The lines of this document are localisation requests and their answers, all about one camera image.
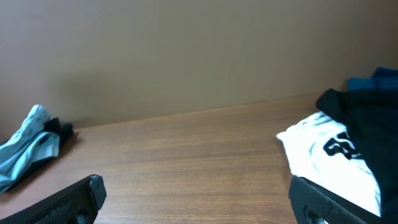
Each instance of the wood grain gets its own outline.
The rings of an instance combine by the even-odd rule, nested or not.
[[[316,111],[303,96],[78,130],[59,159],[0,196],[0,218],[89,174],[96,223],[295,223],[278,132]]]

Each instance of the white t-shirt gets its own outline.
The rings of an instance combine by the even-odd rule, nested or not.
[[[283,142],[293,175],[305,177],[380,217],[379,187],[365,162],[356,159],[361,155],[343,124],[317,112],[277,138]]]

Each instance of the wall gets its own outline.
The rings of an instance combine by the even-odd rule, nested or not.
[[[341,87],[398,66],[397,1],[0,0],[0,135]]]

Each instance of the pile of clothes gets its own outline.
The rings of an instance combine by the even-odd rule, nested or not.
[[[62,126],[58,118],[50,117],[49,111],[35,105],[21,128],[0,145],[0,194],[57,158],[73,136],[72,124]]]
[[[279,133],[290,170],[386,223],[398,220],[398,70],[327,90],[317,112]]]

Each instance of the black graphic on shirt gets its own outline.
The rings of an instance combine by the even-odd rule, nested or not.
[[[351,147],[349,139],[346,132],[338,134],[335,138],[331,138],[323,146],[323,150],[329,155],[334,156],[336,153],[343,153],[347,159],[362,159],[362,155]]]

